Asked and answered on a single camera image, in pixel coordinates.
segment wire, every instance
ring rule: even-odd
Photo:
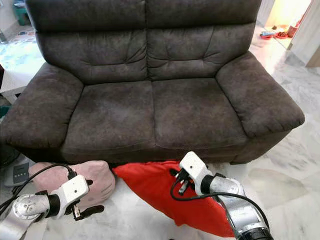
[[[72,172],[73,170],[67,165],[67,164],[63,164],[63,163],[55,163],[52,164],[50,166],[47,166],[43,169],[41,169],[40,171],[36,172],[35,174],[33,174],[31,177],[29,177],[17,190],[14,191],[13,196],[8,199],[7,201],[5,201],[4,203],[2,203],[0,205],[0,216],[6,211],[6,209],[10,206],[10,204],[12,203],[12,201],[14,201],[15,199],[18,198],[18,194],[21,192],[21,190],[36,176],[38,176],[39,174],[43,173],[44,171],[51,169],[53,167],[57,167],[57,166],[61,166],[61,167],[65,167],[68,172]]]
[[[192,196],[192,197],[176,197],[174,194],[174,189],[177,186],[177,184],[180,182],[180,180],[176,180],[175,183],[171,186],[170,189],[170,194],[171,197],[176,200],[176,201],[181,201],[181,202],[187,202],[187,201],[192,201],[192,200],[198,200],[198,199],[205,199],[208,197],[216,197],[216,196],[228,196],[228,197],[235,197],[235,198],[239,198],[239,199],[243,199],[249,203],[251,203],[262,215],[262,218],[266,224],[266,226],[269,227],[269,223],[268,223],[268,219],[265,215],[265,213],[262,211],[262,209],[259,207],[258,204],[256,204],[253,200],[251,200],[250,198],[246,197],[246,196],[242,196],[239,194],[234,194],[234,193],[229,193],[229,192],[214,192],[214,193],[209,193],[209,194],[204,194],[204,195],[200,195],[200,196]]]

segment sofa armrest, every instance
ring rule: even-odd
[[[1,123],[1,142],[19,148],[59,147],[83,87],[68,71],[44,63]]]
[[[216,80],[250,137],[292,130],[305,116],[251,52],[223,66]]]

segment white tile floor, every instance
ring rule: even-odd
[[[302,108],[306,122],[249,164],[210,167],[243,183],[247,195],[265,210],[275,240],[317,240],[320,238],[320,70],[304,68],[276,40],[260,39],[262,30],[256,28],[250,50]],[[1,202],[2,196],[8,197],[9,190],[1,188]],[[104,206],[103,213],[79,222],[73,222],[71,217],[59,221],[49,219],[43,239],[223,239],[185,225],[175,226],[122,180],[118,180],[114,194]]]

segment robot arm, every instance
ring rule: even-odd
[[[80,212],[77,203],[89,192],[88,181],[82,175],[76,175],[58,189],[47,194],[24,194],[12,204],[7,217],[0,223],[2,240],[19,240],[29,226],[43,218],[59,219],[64,214],[73,213],[76,221],[104,210],[102,205],[93,206]]]
[[[193,180],[198,196],[212,193],[246,196],[244,188],[237,180],[225,178],[218,173],[213,175],[193,151],[185,155],[179,166],[184,175]],[[179,193],[183,193],[187,185],[185,181]],[[216,196],[215,200],[225,208],[227,219],[237,240],[273,240],[267,219],[264,219],[260,208],[257,209],[245,199],[223,194]]]

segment red pillow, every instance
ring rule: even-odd
[[[177,226],[187,224],[217,236],[234,237],[225,210],[212,198],[176,201],[171,197],[170,188],[176,178],[170,174],[170,169],[179,171],[179,162],[128,163],[113,171],[140,198],[173,219]],[[175,188],[176,196],[179,196],[180,186]],[[188,187],[183,198],[193,196],[196,196],[195,191]]]

